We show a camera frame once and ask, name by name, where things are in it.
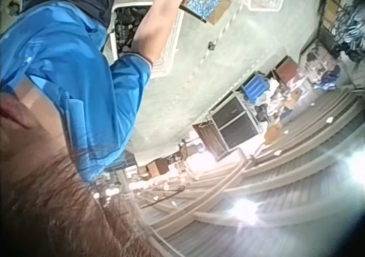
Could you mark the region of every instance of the person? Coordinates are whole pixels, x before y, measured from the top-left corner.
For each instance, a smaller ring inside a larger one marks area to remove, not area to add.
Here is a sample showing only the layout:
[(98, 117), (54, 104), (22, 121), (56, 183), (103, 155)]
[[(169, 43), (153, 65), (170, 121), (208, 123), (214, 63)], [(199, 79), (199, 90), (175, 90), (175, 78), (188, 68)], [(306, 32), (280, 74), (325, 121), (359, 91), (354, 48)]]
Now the person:
[[(84, 182), (125, 149), (182, 1), (154, 0), (131, 52), (112, 66), (101, 50), (114, 0), (23, 0), (22, 14), (3, 34), (1, 91), (18, 95), (55, 136), (61, 130), (70, 151), (87, 150), (78, 163)], [(38, 99), (50, 100), (52, 108), (34, 109), (31, 95), (21, 94), (24, 85), (40, 90)]]
[(0, 98), (1, 256), (161, 256), (133, 199), (103, 207), (76, 156), (14, 96)]

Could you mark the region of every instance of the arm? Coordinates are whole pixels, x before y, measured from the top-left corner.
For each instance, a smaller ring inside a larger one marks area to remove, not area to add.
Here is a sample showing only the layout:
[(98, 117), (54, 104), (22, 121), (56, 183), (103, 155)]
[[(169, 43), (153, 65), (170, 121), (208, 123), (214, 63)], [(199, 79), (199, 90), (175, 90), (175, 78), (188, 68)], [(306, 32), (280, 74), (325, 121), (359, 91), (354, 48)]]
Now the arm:
[(142, 20), (132, 44), (132, 52), (156, 61), (170, 36), (179, 5), (183, 0), (154, 0), (147, 15)]

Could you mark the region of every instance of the blue shirt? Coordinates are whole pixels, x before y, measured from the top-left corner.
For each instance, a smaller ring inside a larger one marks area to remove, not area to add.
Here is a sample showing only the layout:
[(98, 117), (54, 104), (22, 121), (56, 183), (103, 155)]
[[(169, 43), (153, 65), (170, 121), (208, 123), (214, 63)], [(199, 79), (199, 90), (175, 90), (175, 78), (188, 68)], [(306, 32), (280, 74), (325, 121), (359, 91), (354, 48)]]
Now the blue shirt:
[(78, 170), (90, 182), (119, 158), (151, 73), (141, 56), (112, 66), (100, 52), (106, 28), (66, 1), (23, 13), (0, 40), (1, 91), (27, 76), (57, 107), (71, 148), (87, 151)]

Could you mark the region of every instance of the blue bin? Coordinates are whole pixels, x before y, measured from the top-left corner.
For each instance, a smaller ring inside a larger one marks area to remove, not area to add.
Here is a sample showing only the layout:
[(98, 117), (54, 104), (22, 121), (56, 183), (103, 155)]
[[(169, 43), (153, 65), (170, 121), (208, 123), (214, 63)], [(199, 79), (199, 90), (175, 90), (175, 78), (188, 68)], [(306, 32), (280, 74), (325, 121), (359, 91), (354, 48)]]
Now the blue bin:
[(253, 78), (242, 85), (242, 89), (246, 94), (248, 100), (255, 104), (256, 100), (267, 90), (270, 89), (270, 84), (267, 82), (265, 77), (259, 73), (255, 73)]

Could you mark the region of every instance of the hair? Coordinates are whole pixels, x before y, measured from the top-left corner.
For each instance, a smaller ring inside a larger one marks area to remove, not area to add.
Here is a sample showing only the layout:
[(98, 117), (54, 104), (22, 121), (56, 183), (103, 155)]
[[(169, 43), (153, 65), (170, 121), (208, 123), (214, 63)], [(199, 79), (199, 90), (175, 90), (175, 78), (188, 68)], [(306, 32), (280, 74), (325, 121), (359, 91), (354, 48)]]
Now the hair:
[(2, 256), (161, 256), (135, 201), (100, 205), (65, 153), (1, 186)]

